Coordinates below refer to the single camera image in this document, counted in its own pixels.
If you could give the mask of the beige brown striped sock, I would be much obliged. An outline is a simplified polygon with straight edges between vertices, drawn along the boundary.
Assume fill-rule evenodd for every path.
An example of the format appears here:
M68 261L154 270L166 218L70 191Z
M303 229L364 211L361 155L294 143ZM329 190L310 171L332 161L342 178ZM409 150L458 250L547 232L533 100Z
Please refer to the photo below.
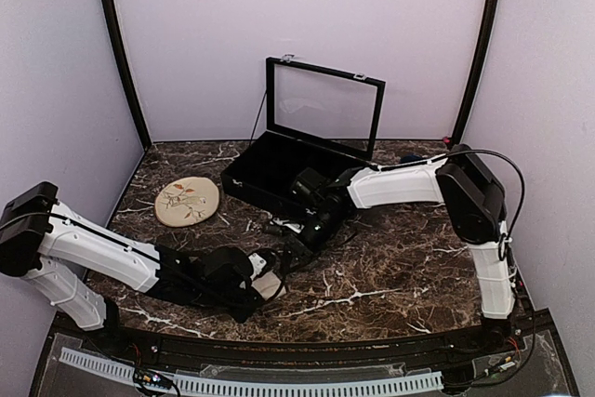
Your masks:
M252 282L252 287L264 300L270 299L281 285L281 279L273 272L268 271L263 276Z

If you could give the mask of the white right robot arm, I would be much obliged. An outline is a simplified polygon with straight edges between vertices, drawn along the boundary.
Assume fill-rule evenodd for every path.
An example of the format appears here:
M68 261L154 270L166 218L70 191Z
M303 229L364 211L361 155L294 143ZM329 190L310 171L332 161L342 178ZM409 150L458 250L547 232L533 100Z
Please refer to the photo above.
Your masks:
M377 205L434 203L446 207L456 236L474 261L483 317L490 320L474 335L474 345L493 354L509 341L514 307L509 244L516 224L507 217L505 189L481 160L483 151L458 144L445 154L398 165L369 165L327 179L311 168L302 171L291 192L314 208L301 230L286 242L305 264L319 253L356 209Z

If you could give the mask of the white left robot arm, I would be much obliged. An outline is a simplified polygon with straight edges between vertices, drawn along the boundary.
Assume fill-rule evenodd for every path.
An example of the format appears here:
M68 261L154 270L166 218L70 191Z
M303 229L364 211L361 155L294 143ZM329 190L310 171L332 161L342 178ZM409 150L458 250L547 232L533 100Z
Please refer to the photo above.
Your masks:
M150 298L180 306L224 308L243 323L264 304L255 281L275 258L224 246L192 260L181 252L128 239L81 217L61 202L56 185L43 181L9 201L1 214L1 272L33 285L51 305L111 356L131 348L118 325L115 303L94 292L70 270L74 263Z

